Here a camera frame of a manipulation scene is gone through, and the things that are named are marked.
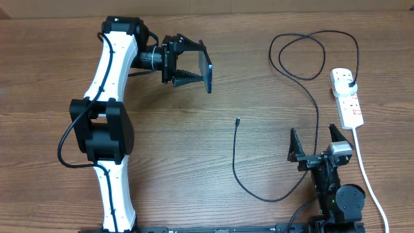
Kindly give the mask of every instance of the white power strip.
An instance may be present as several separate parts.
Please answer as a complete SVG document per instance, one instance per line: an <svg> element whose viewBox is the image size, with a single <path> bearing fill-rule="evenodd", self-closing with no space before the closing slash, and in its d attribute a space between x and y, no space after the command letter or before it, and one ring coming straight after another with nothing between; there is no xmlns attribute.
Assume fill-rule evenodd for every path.
<svg viewBox="0 0 414 233"><path fill-rule="evenodd" d="M362 163L358 138L356 137L356 128L364 124L360 103L356 95L358 86L356 84L354 87L348 86L348 84L353 81L353 76L352 72L349 69L344 68L333 69L331 72L331 81L332 92L334 93L336 99L336 106L338 107L342 129L351 129L353 131L356 155L358 156L358 162L360 164L362 176L364 177L365 183L368 187L369 194L371 194L371 197L373 198L375 205L378 207L382 219L384 220L385 231L386 233L389 233L387 217L382 210L378 199L375 197L371 185L369 184L369 180L364 169L364 164Z"/></svg>
<svg viewBox="0 0 414 233"><path fill-rule="evenodd" d="M336 68L331 72L332 91L335 95L342 129L353 129L364 124L356 89L352 87L348 90L342 89L342 95L339 97L335 94L337 89L335 89L335 86L338 87L337 83L351 83L352 81L353 76L349 69Z"/></svg>

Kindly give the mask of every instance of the white cable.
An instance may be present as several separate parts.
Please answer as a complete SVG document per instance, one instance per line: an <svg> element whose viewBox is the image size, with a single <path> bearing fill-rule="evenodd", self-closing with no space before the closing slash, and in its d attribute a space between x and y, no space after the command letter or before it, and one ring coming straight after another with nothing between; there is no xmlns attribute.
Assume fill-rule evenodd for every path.
<svg viewBox="0 0 414 233"><path fill-rule="evenodd" d="M369 181L368 181L367 174L365 173L364 164L362 164L362 158L361 158L361 152L360 152L360 145L358 143L358 138L356 137L356 130L355 130L355 128L352 128L352 133L354 135L356 155L358 156L358 162L360 163L360 168L361 168L362 176L364 177L365 183L367 184L367 187L368 187L368 190L369 190L369 194L371 194L371 197L373 198L373 200L374 200L374 202L376 204L376 207L378 207L378 209L379 209L379 211L381 213L382 219L384 220L384 224L385 224L385 228L386 228L386 233L389 233L388 220L387 220L386 214L382 210L382 207L381 207L380 203L378 202L378 199L376 199L376 197L374 195L374 191L371 188L371 185L369 184Z"/></svg>
<svg viewBox="0 0 414 233"><path fill-rule="evenodd" d="M152 68L153 68L153 70L154 70L154 52L155 52L155 48L156 48L157 46L154 46L154 49L153 49L153 54L151 55L151 66L152 66Z"/></svg>

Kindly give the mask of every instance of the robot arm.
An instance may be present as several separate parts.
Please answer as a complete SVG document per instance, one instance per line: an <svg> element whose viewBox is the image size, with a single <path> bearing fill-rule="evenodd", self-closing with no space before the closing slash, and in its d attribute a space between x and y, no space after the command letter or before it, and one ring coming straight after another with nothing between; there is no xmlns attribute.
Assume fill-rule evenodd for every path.
<svg viewBox="0 0 414 233"><path fill-rule="evenodd" d="M162 46L147 46L150 32L136 17L109 16L102 23L102 56L94 80L83 100L72 100L70 114L81 152L94 164L98 176L104 222L98 232L134 232L136 215L129 194L127 164L134 146L134 129L125 110L124 91L129 70L133 68L162 71L162 82L172 81L174 87L204 81L207 92L212 91L212 65L206 47L181 34L166 36ZM112 62L109 64L112 46ZM201 75L176 70L178 55L187 50L199 51ZM110 65L105 83L104 74ZM107 123L92 122L105 117Z"/></svg>
<svg viewBox="0 0 414 233"><path fill-rule="evenodd" d="M306 155L296 130L290 130L290 148L287 160L298 163L298 171L310 171L321 215L312 216L307 224L277 224L280 232L348 233L365 232L362 209L365 192L356 184L341 185L337 169L349 163L353 145L340 133L338 128L329 126L332 142L326 151L317 155Z"/></svg>

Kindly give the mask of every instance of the wood grain surface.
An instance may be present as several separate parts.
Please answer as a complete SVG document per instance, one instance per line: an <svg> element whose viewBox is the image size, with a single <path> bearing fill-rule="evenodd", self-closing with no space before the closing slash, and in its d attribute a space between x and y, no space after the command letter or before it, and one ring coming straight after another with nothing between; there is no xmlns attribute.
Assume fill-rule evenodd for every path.
<svg viewBox="0 0 414 233"><path fill-rule="evenodd" d="M71 120L69 104L82 98L101 55L96 39L104 17L0 21L0 232L76 232L98 228L104 212L93 169L68 169L56 156ZM180 32L203 39L213 62L213 93L203 84L173 88L160 73L130 78L125 107L135 129L129 185L140 226L218 227L287 222L314 195L308 175L280 203L248 195L232 173L234 122L236 170L253 193L276 198L302 176L287 162L289 130L313 151L316 113L306 93L268 62L281 33L342 30L360 44L358 95L365 124L358 129L365 169L392 232L414 232L414 14L413 12L284 13L143 17L160 39ZM329 73L355 70L350 38L316 36L327 49L320 77L302 82L320 108L318 151L340 125ZM273 56L293 38L274 44ZM312 41L282 55L290 71L311 76L321 65ZM197 72L197 54L180 56L178 68ZM352 140L350 131L342 131ZM63 147L70 163L87 162L72 133ZM342 184L367 191L356 156L339 169ZM298 221L318 213L317 205ZM383 231L368 195L367 232Z"/></svg>

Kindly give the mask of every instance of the plug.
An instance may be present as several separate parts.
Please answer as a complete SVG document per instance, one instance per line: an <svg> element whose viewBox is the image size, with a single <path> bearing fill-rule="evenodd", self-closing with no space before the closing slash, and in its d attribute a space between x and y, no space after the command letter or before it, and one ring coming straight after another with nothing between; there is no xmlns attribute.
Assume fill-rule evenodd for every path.
<svg viewBox="0 0 414 233"><path fill-rule="evenodd" d="M358 84L354 83L352 72L349 69L333 69L331 72L331 82L332 92L335 97L356 94L358 90Z"/></svg>

